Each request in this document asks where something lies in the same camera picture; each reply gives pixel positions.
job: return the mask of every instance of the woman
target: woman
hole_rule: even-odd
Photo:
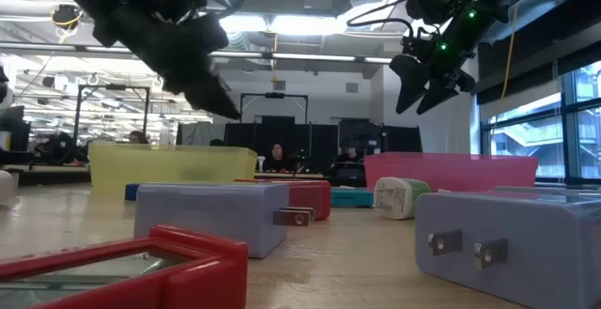
[[[266,172],[290,172],[293,162],[285,155],[284,149],[280,144],[274,144],[271,148],[271,155],[263,163],[263,169]]]
[[[144,136],[144,134],[141,131],[132,131],[130,133],[130,136],[128,136],[130,138],[130,144],[140,144],[140,145],[148,145],[148,139],[146,139],[146,137]]]

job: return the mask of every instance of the red tray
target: red tray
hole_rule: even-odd
[[[186,261],[43,303],[37,308],[244,308],[246,243],[167,225],[154,226],[145,239],[126,239],[0,260],[0,283],[142,252]]]
[[[311,208],[316,211],[316,220],[330,217],[331,186],[328,181],[282,180],[282,179],[243,179],[236,182],[285,183],[290,189],[290,207]]]

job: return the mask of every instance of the window frame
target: window frame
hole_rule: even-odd
[[[550,109],[537,112],[527,116],[519,116],[497,122],[497,129],[542,120],[554,116],[560,116],[563,129],[563,164],[565,178],[536,178],[536,182],[564,183],[566,185],[601,184],[601,178],[583,178],[579,162],[579,139],[578,139],[578,113],[601,108],[601,97],[577,102],[575,72],[570,71],[561,76],[556,76],[562,88],[562,102],[558,109]],[[480,150],[482,154],[490,153],[490,131],[495,127],[494,123],[481,122],[480,125]]]

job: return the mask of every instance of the wooden table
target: wooden table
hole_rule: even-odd
[[[0,257],[124,239],[134,203],[88,186],[20,189],[0,209]],[[292,227],[263,260],[249,260],[249,309],[520,308],[418,271],[413,221],[372,209],[333,209],[329,220]]]

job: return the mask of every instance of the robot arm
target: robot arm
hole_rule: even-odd
[[[239,118],[234,103],[211,72],[208,54],[228,44],[220,13],[198,12],[207,0],[74,0],[94,20],[94,38],[127,46],[164,79],[163,90],[184,93],[195,110]]]
[[[392,5],[403,1],[407,1],[407,12],[413,19],[423,19],[426,24],[443,24],[452,20],[444,33],[428,33],[420,28],[417,38],[410,23],[402,19],[353,23],[363,14],[347,24],[398,22],[408,26],[409,36],[402,41],[403,54],[395,56],[390,64],[403,83],[396,113],[405,112],[424,97],[417,109],[417,113],[422,114],[458,95],[456,86],[462,92],[471,91],[474,79],[461,70],[461,66],[475,56],[473,49],[495,21],[509,22],[509,7],[518,0],[398,0]],[[431,39],[421,39],[423,33],[430,34]]]

